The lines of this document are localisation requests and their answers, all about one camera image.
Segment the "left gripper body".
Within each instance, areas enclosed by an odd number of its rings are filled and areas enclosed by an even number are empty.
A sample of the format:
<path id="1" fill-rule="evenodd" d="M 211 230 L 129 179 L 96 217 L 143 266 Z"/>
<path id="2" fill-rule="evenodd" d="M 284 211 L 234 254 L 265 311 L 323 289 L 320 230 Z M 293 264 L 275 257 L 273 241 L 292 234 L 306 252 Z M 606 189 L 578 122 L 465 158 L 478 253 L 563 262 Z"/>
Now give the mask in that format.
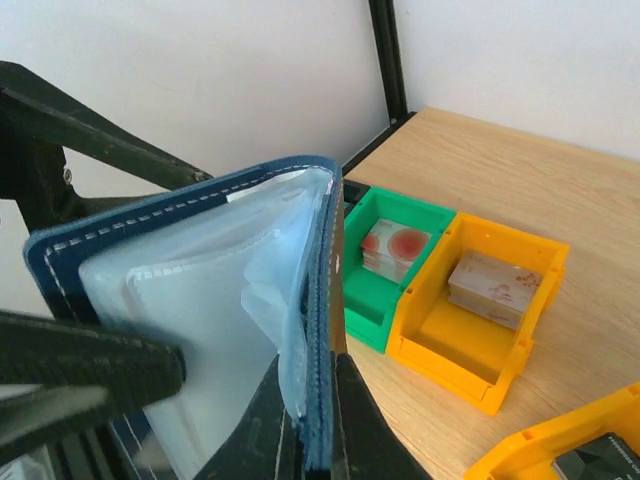
<path id="1" fill-rule="evenodd" d="M 165 188 L 84 198 L 64 178 L 65 149 Z M 1 64 L 1 196 L 31 235 L 24 258 L 53 316 L 94 320 L 78 275 L 90 255 L 215 204 L 211 175 L 139 139 L 26 67 Z"/>

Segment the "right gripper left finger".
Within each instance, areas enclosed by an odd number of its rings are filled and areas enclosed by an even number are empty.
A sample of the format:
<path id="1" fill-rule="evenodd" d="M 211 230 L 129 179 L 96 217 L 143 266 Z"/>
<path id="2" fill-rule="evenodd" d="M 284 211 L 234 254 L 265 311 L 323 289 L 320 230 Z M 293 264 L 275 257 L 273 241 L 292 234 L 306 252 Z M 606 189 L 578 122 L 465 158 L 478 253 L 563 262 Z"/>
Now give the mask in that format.
<path id="1" fill-rule="evenodd" d="M 179 347 L 97 326 L 4 311 L 1 452 L 31 450 L 175 395 L 186 378 Z"/>

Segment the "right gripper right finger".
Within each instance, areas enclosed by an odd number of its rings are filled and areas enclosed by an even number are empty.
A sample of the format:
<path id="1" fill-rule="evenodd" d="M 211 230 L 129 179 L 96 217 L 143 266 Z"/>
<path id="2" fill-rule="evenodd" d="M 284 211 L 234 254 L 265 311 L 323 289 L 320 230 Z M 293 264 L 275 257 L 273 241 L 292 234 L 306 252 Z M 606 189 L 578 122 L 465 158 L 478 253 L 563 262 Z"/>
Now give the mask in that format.
<path id="1" fill-rule="evenodd" d="M 330 356 L 319 417 L 296 425 L 267 370 L 239 424 L 198 479 L 428 479 L 395 436 L 352 357 Z"/>

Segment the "blue leather card holder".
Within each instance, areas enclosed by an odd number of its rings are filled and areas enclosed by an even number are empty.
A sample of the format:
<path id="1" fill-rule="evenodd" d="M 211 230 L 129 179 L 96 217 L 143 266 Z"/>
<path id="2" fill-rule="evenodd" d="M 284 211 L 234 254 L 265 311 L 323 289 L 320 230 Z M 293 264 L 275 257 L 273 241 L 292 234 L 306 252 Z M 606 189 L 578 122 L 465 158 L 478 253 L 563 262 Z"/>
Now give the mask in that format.
<path id="1" fill-rule="evenodd" d="M 134 479 L 196 475 L 277 363 L 293 423 L 318 418 L 340 283 L 342 174 L 293 156 L 211 179 L 215 204 L 90 255 L 78 275 L 97 323 L 183 353 L 179 392 L 114 420 Z"/>

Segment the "yellow triple storage bin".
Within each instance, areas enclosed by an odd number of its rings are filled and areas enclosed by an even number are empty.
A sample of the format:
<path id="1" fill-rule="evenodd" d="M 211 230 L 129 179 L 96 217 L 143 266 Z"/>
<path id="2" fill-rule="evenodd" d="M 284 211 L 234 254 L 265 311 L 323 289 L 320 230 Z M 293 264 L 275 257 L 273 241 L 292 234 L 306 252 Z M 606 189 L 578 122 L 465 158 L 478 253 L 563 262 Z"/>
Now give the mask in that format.
<path id="1" fill-rule="evenodd" d="M 560 479 L 554 459 L 608 432 L 639 456 L 639 384 L 512 434 L 473 464 L 465 479 Z"/>

